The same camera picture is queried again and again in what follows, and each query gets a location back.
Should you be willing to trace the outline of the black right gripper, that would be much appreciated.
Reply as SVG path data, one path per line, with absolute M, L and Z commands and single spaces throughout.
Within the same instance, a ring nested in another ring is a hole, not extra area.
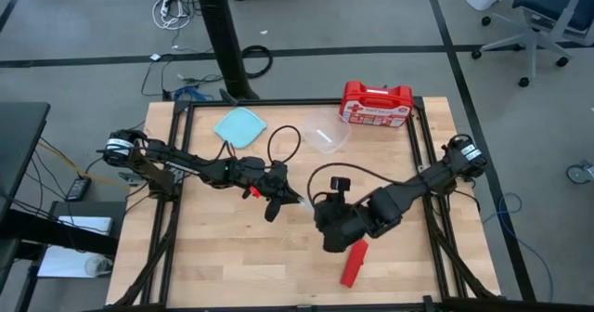
M 369 209 L 360 203 L 347 203 L 342 194 L 329 193 L 323 201 L 315 204 L 315 223 L 319 232 L 329 235 L 337 230 L 341 239 L 325 236 L 323 250 L 327 253 L 343 253 L 349 247 L 363 239 L 370 232 L 371 219 Z

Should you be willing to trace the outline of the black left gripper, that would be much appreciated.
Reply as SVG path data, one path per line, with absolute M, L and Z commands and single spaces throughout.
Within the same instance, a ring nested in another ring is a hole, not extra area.
M 245 183 L 245 195 L 277 196 L 281 204 L 303 203 L 303 196 L 288 183 L 288 167 L 280 161 L 273 161 L 269 167 L 257 157 L 240 160 L 241 181 Z

